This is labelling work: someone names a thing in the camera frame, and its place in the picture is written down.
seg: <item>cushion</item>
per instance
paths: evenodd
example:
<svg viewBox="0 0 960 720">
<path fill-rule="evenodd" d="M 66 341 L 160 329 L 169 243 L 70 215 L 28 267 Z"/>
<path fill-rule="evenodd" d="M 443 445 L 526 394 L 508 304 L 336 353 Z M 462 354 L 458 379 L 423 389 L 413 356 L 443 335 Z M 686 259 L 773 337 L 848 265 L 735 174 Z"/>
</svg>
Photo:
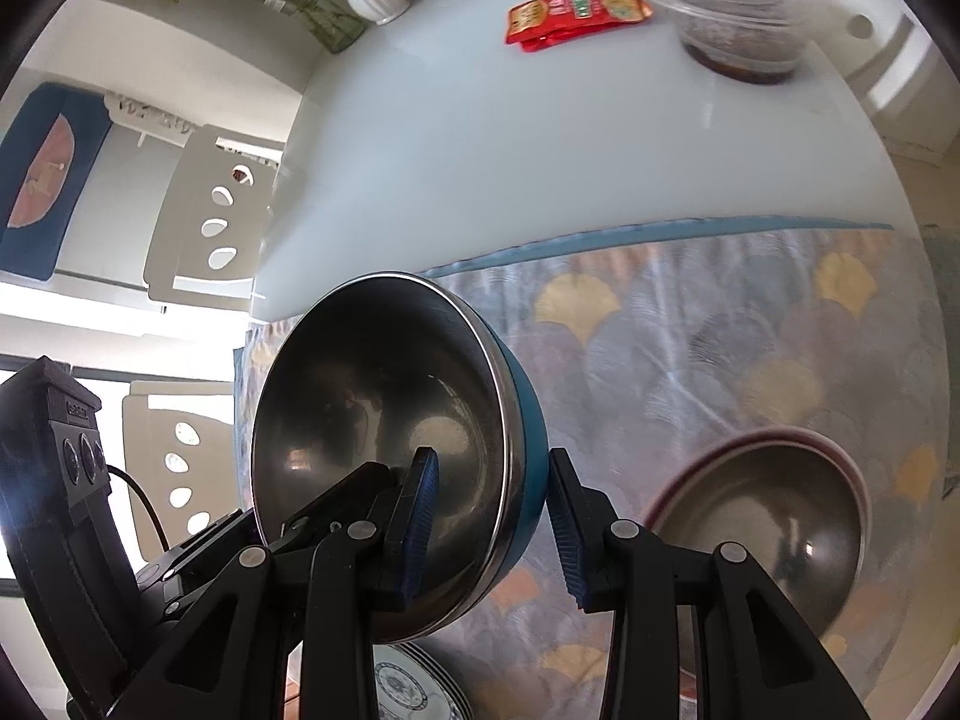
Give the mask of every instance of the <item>cushion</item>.
<svg viewBox="0 0 960 720">
<path fill-rule="evenodd" d="M 46 281 L 110 129 L 103 96 L 45 83 L 0 143 L 0 271 Z"/>
</svg>

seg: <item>bowl rim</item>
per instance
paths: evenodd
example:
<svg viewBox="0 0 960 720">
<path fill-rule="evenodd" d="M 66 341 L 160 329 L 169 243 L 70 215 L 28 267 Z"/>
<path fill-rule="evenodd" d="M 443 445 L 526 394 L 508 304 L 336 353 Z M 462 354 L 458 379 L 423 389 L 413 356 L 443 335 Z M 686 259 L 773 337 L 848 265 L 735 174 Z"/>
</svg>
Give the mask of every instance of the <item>bowl rim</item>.
<svg viewBox="0 0 960 720">
<path fill-rule="evenodd" d="M 847 480 L 847 484 L 856 501 L 857 513 L 860 520 L 860 543 L 857 554 L 856 570 L 853 572 L 851 590 L 856 586 L 866 560 L 867 550 L 872 534 L 872 501 L 868 492 L 867 482 L 859 466 L 853 461 L 843 447 L 821 433 L 809 428 L 779 425 L 769 428 L 757 428 L 739 434 L 732 439 L 722 440 L 707 447 L 699 457 L 686 469 L 674 477 L 659 493 L 647 508 L 643 517 L 643 526 L 653 533 L 657 533 L 664 525 L 666 518 L 673 511 L 674 506 L 683 490 L 695 485 L 709 471 L 719 464 L 726 463 L 739 455 L 767 446 L 793 446 L 806 449 L 820 455 L 829 461 Z M 837 619 L 842 613 L 851 594 L 837 611 Z"/>
<path fill-rule="evenodd" d="M 510 552 L 512 539 L 514 538 L 515 531 L 517 531 L 517 524 L 520 521 L 520 507 L 526 481 L 527 459 L 523 440 L 523 419 L 520 411 L 520 404 L 518 403 L 518 399 L 516 397 L 508 397 L 508 392 L 511 391 L 511 389 L 515 391 L 514 380 L 512 379 L 510 367 L 507 364 L 503 352 L 496 343 L 493 332 L 491 332 L 491 330 L 486 326 L 486 323 L 483 322 L 483 319 L 479 317 L 477 312 L 475 312 L 474 309 L 469 306 L 469 304 L 465 303 L 464 300 L 458 298 L 457 295 L 453 295 L 453 293 L 445 290 L 440 285 L 429 279 L 423 278 L 422 276 L 405 274 L 404 272 L 400 271 L 381 271 L 376 272 L 375 274 L 364 274 L 362 276 L 357 276 L 330 290 L 326 295 L 320 298 L 320 300 L 314 303 L 310 310 L 298 320 L 287 338 L 284 339 L 282 346 L 280 346 L 280 350 L 277 351 L 277 357 L 275 357 L 274 361 L 271 363 L 270 370 L 264 379 L 263 388 L 261 389 L 260 402 L 263 401 L 264 392 L 266 392 L 268 387 L 271 385 L 272 377 L 275 376 L 275 370 L 277 369 L 277 361 L 280 360 L 280 356 L 283 354 L 284 348 L 287 347 L 287 344 L 291 338 L 294 338 L 296 330 L 298 330 L 301 324 L 315 312 L 320 304 L 323 304 L 325 300 L 328 300 L 328 298 L 331 298 L 333 295 L 341 293 L 343 290 L 347 290 L 367 282 L 386 279 L 400 279 L 419 285 L 421 288 L 430 290 L 431 293 L 434 293 L 434 295 L 437 295 L 438 298 L 441 298 L 448 303 L 453 311 L 458 314 L 461 322 L 469 329 L 470 333 L 472 333 L 474 340 L 477 342 L 481 352 L 483 353 L 483 358 L 487 366 L 487 372 L 493 380 L 493 389 L 496 393 L 496 408 L 499 415 L 498 421 L 500 440 L 502 445 L 502 479 L 500 483 L 499 498 L 497 501 L 496 519 L 494 519 L 493 522 L 493 531 L 491 532 L 490 543 L 488 543 L 487 550 L 483 555 L 483 560 L 478 562 L 478 567 L 474 570 L 464 572 L 467 575 L 474 577 L 475 581 L 472 582 L 472 584 L 469 586 L 469 589 L 465 590 L 461 594 L 462 597 L 456 603 L 450 605 L 449 609 L 442 615 L 434 615 L 434 618 L 431 622 L 421 624 L 419 626 L 411 626 L 411 629 L 408 632 L 405 632 L 403 635 L 391 635 L 389 638 L 384 638 L 384 640 L 381 640 L 379 637 L 376 639 L 376 643 L 378 644 L 397 644 L 400 642 L 411 641 L 420 637 L 425 637 L 426 635 L 432 634 L 432 632 L 438 631 L 446 625 L 449 625 L 480 603 L 487 593 L 493 589 L 493 586 L 496 583 L 497 575 Z M 263 543 L 269 544 L 271 541 L 278 538 L 279 534 L 274 533 L 272 537 L 268 539 L 267 531 L 276 530 L 278 525 L 276 523 L 267 523 L 270 527 L 265 527 L 261 507 L 257 504 L 258 497 L 260 497 L 262 500 L 262 493 L 259 496 L 257 493 L 257 490 L 259 487 L 261 487 L 261 485 L 257 484 L 258 474 L 256 471 L 258 465 L 257 428 L 260 424 L 258 419 L 259 415 L 260 408 L 258 404 L 256 414 L 253 418 L 253 433 L 251 434 L 251 496 L 253 497 L 253 515 L 254 519 L 256 519 L 257 531 Z M 386 615 L 373 615 L 374 631 L 376 631 L 376 619 L 381 616 Z M 392 614 L 389 616 L 392 618 L 392 622 L 394 623 L 391 624 L 391 629 L 395 629 L 397 627 L 395 625 L 395 620 L 397 619 L 398 615 Z"/>
</svg>

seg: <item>table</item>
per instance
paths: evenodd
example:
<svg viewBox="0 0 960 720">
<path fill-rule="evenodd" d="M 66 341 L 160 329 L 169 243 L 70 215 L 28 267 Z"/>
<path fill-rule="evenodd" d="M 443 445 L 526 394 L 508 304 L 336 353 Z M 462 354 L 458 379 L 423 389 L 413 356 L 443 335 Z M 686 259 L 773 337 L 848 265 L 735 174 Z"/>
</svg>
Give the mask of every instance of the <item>table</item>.
<svg viewBox="0 0 960 720">
<path fill-rule="evenodd" d="M 831 262 L 852 266 L 850 277 L 824 278 Z M 858 269 L 872 277 L 858 279 Z M 758 425 L 813 429 L 847 451 L 872 524 L 858 579 L 823 642 L 860 697 L 872 696 L 920 576 L 947 456 L 947 352 L 919 240 L 883 229 L 794 228 L 613 247 L 438 282 L 507 340 L 552 445 L 569 449 L 581 478 L 621 517 L 649 521 L 662 491 L 704 451 Z M 846 295 L 832 292 L 840 283 Z M 824 285 L 833 297 L 811 299 Z M 247 492 L 256 404 L 294 324 L 254 328 L 238 364 L 236 446 Z M 934 566 L 939 587 L 947 586 L 944 567 Z M 928 637 L 931 657 L 952 626 L 926 610 L 944 597 L 919 612 L 947 629 Z M 923 624 L 903 641 L 918 641 Z M 606 618 L 576 611 L 544 517 L 517 570 L 422 643 L 478 716 L 584 720 L 598 714 L 603 682 L 594 677 L 609 634 Z M 872 705 L 913 688 L 930 666 L 915 663 Z M 692 718 L 692 704 L 682 706 Z"/>
<path fill-rule="evenodd" d="M 277 175 L 253 315 L 370 271 L 422 271 L 674 218 L 817 215 L 917 234 L 847 84 L 810 46 L 789 83 L 696 64 L 670 23 L 525 55 L 526 0 L 419 0 L 323 62 Z"/>
</svg>

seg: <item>chair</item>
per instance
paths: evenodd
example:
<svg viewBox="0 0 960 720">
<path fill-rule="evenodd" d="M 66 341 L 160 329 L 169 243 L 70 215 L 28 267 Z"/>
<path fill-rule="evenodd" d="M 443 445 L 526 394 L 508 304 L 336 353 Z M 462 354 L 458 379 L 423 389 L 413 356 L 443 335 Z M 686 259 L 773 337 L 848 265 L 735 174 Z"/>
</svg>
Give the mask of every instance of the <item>chair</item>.
<svg viewBox="0 0 960 720">
<path fill-rule="evenodd" d="M 903 0 L 823 1 L 829 4 L 832 29 L 818 43 L 887 136 L 888 146 L 890 139 L 903 139 L 904 156 L 939 162 L 960 129 L 960 85 L 930 35 Z M 936 100 L 932 107 L 939 122 L 931 125 L 923 111 L 912 116 L 923 115 L 925 125 L 917 127 L 906 109 L 913 104 L 928 110 L 930 98 Z M 896 120 L 904 114 L 899 127 Z"/>
<path fill-rule="evenodd" d="M 173 546 L 240 508 L 233 427 L 209 415 L 151 409 L 152 401 L 155 406 L 181 408 L 187 402 L 207 413 L 226 405 L 232 413 L 232 384 L 133 382 L 123 400 L 127 472 L 143 488 Z M 140 553 L 150 562 L 163 549 L 146 509 L 132 491 L 130 501 Z"/>
<path fill-rule="evenodd" d="M 219 127 L 190 135 L 147 252 L 151 300 L 248 311 L 282 149 Z"/>
</svg>

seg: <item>patterned plate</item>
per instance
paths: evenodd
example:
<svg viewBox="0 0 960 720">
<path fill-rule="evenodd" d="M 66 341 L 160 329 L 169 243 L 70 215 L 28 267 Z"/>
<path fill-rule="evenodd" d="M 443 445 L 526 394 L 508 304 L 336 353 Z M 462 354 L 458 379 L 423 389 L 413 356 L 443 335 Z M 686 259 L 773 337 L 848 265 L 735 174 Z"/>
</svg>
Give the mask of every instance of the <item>patterned plate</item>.
<svg viewBox="0 0 960 720">
<path fill-rule="evenodd" d="M 452 720 L 473 720 L 473 709 L 470 708 L 467 694 L 464 693 L 463 690 L 460 690 L 460 686 L 457 685 L 443 666 L 438 664 L 429 653 L 415 644 L 398 644 L 397 649 L 411 656 L 411 658 L 421 666 L 424 666 L 427 673 L 440 683 L 440 687 L 445 690 L 448 699 L 450 699 L 450 707 L 453 709 Z"/>
<path fill-rule="evenodd" d="M 472 720 L 467 698 L 450 675 L 429 656 L 421 659 L 419 647 L 401 647 L 373 647 L 380 720 Z M 296 645 L 287 661 L 287 676 L 297 685 L 303 652 L 304 645 Z"/>
<path fill-rule="evenodd" d="M 373 647 L 380 720 L 454 720 L 453 700 L 419 662 L 397 647 Z"/>
</svg>

